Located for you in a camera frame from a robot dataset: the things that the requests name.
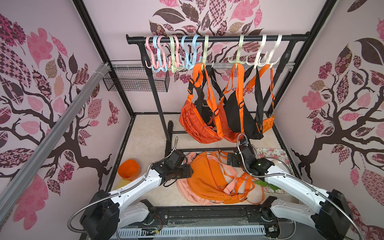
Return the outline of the dark orange waist bag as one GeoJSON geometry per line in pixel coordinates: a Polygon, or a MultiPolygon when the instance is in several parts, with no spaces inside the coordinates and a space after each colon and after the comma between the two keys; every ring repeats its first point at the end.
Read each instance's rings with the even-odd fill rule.
{"type": "Polygon", "coordinates": [[[223,139],[223,129],[221,125],[221,119],[219,116],[219,109],[210,82],[206,66],[202,63],[198,63],[194,66],[193,76],[189,80],[188,97],[182,107],[181,116],[179,119],[180,124],[184,127],[185,131],[192,136],[196,141],[201,144],[210,144],[218,142],[223,139]],[[198,98],[195,87],[200,87],[203,83],[203,76],[208,78],[208,81],[203,89],[205,94],[205,100],[209,108],[213,111],[215,127],[208,126],[200,113],[198,112],[195,101],[198,98]]]}

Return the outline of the black sling bag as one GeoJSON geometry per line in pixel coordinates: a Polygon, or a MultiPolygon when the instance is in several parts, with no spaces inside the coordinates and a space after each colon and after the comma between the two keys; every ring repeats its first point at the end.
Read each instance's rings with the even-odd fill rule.
{"type": "MultiPolygon", "coordinates": [[[[253,68],[249,68],[248,70],[245,70],[244,82],[245,82],[246,78],[251,74],[252,70],[253,70],[253,68]]],[[[264,133],[258,132],[254,118],[255,118],[255,116],[253,117],[251,115],[251,113],[249,112],[249,110],[245,104],[245,114],[244,114],[245,132],[244,132],[244,134],[249,139],[260,140],[264,137],[264,133]]]]}

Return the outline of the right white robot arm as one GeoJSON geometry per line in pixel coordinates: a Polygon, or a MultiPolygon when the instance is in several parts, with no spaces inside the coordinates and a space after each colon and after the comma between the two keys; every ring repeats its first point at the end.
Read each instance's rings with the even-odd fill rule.
{"type": "Polygon", "coordinates": [[[255,147],[245,134],[239,134],[234,154],[240,167],[251,177],[274,185],[296,199],[300,204],[287,203],[276,197],[267,199],[266,211],[273,218],[289,219],[317,230],[327,240],[344,240],[354,228],[362,240],[364,234],[354,222],[345,196],[315,187],[287,173],[271,158],[257,158],[255,147]]]}

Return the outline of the orange sling bag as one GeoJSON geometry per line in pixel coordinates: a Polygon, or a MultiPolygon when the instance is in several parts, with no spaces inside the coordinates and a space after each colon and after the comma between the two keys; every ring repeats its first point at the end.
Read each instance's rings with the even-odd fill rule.
{"type": "Polygon", "coordinates": [[[256,70],[257,70],[256,75],[246,84],[246,86],[244,87],[243,93],[245,94],[245,93],[248,93],[251,90],[253,90],[255,100],[257,103],[257,113],[256,113],[255,118],[254,118],[255,124],[256,124],[257,130],[259,133],[261,133],[261,132],[265,133],[266,131],[268,131],[269,129],[271,129],[273,127],[274,120],[275,120],[275,115],[274,115],[274,110],[275,110],[275,105],[274,105],[274,100],[275,100],[274,72],[273,72],[271,64],[266,64],[260,70],[258,70],[258,68],[256,68],[256,70]],[[263,120],[263,117],[264,117],[263,109],[264,109],[265,104],[264,104],[263,98],[262,98],[260,78],[266,72],[266,70],[270,70],[270,79],[271,79],[270,94],[271,94],[271,98],[272,98],[273,112],[269,118],[263,120]]]}

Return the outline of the orange zip waist bag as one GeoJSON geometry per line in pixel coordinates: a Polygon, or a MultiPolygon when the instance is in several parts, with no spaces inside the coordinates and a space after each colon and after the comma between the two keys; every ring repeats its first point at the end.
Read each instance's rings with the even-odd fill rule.
{"type": "Polygon", "coordinates": [[[227,86],[220,92],[219,116],[222,118],[224,137],[232,143],[240,133],[245,132],[244,75],[244,67],[234,64],[227,86]]]}

